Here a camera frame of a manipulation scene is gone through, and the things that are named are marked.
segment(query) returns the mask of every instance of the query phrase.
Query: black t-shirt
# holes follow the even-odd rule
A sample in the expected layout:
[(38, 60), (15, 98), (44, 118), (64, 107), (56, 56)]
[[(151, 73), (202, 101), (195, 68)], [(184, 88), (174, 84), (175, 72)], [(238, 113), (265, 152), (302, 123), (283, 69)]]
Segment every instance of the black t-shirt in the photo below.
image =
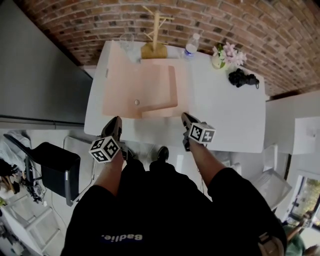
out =
[(212, 202), (175, 171), (146, 171), (117, 197), (94, 185), (74, 209), (61, 255), (261, 255), (264, 232), (286, 247), (264, 198), (233, 169), (218, 172), (208, 194)]

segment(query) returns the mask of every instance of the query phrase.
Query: glass cup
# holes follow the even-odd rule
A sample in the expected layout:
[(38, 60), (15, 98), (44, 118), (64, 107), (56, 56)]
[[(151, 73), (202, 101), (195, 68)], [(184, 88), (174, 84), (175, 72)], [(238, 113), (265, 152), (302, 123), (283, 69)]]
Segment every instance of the glass cup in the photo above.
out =
[(135, 36), (132, 33), (124, 33), (120, 36), (121, 48), (126, 52), (131, 51), (134, 48)]

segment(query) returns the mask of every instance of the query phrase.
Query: water bottle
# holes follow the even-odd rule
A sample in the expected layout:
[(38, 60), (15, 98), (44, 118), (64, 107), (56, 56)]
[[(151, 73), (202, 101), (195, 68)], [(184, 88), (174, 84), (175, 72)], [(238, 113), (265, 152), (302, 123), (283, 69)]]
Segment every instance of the water bottle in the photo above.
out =
[(184, 58), (186, 60), (192, 59), (199, 47), (200, 35), (194, 33), (193, 36), (188, 40), (184, 50)]

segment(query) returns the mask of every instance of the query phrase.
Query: wooden mug tree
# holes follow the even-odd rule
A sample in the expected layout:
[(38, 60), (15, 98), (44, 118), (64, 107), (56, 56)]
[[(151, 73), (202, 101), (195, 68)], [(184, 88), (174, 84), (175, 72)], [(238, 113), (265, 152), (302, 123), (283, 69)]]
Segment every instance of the wooden mug tree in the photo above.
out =
[(159, 28), (165, 23), (166, 20), (174, 20), (175, 18), (163, 17), (163, 16), (160, 16), (160, 12), (158, 10), (155, 11), (155, 13), (153, 13), (147, 7), (143, 6), (143, 8), (146, 9), (149, 13), (151, 13), (154, 16), (154, 25), (153, 25), (152, 32), (148, 34), (144, 32), (144, 34), (152, 42), (147, 42), (144, 46), (141, 47), (141, 58), (142, 59), (166, 59), (168, 56), (168, 53), (167, 53), (167, 48), (164, 45), (167, 45), (167, 43), (158, 42)]

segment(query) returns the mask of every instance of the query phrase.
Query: green shirt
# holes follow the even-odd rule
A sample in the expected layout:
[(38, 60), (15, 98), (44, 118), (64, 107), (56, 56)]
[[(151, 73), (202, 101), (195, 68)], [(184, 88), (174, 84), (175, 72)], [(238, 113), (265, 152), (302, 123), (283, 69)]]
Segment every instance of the green shirt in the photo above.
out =
[[(283, 228), (286, 235), (294, 229), (294, 227), (288, 225), (283, 226)], [(297, 233), (288, 243), (285, 256), (302, 256), (304, 254), (305, 249), (306, 248), (304, 242), (300, 237), (300, 234)]]

